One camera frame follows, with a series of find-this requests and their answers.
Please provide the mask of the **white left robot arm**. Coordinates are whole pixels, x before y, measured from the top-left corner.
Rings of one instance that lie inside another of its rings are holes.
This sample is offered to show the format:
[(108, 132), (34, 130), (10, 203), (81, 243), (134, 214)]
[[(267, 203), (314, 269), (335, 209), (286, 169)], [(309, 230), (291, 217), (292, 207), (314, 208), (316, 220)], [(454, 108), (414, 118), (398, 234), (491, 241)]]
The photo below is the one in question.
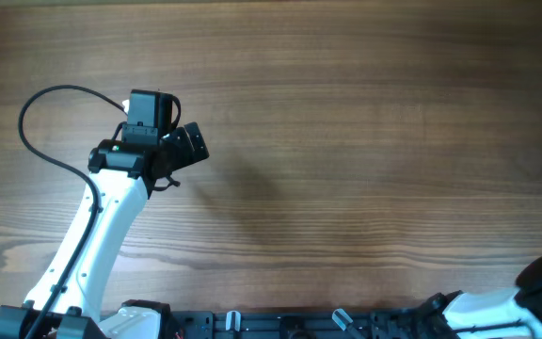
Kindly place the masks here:
[(160, 179), (179, 186), (172, 174), (208, 158), (199, 127), (181, 126), (173, 94), (134, 89), (118, 106), (127, 118), (88, 158), (88, 172), (21, 142), (44, 161), (79, 176), (82, 202), (54, 259), (21, 306), (0, 306), (0, 338), (183, 338), (183, 326), (165, 303), (130, 300), (101, 318), (104, 289), (124, 237)]

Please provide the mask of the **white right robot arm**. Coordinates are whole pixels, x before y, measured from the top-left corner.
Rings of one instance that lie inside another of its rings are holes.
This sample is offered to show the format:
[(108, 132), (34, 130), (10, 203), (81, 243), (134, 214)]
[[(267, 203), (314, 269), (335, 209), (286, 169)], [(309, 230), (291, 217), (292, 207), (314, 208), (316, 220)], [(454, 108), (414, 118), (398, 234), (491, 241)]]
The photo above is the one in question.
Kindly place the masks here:
[(455, 292), (416, 329), (418, 338), (542, 338), (542, 256), (513, 287), (482, 294)]

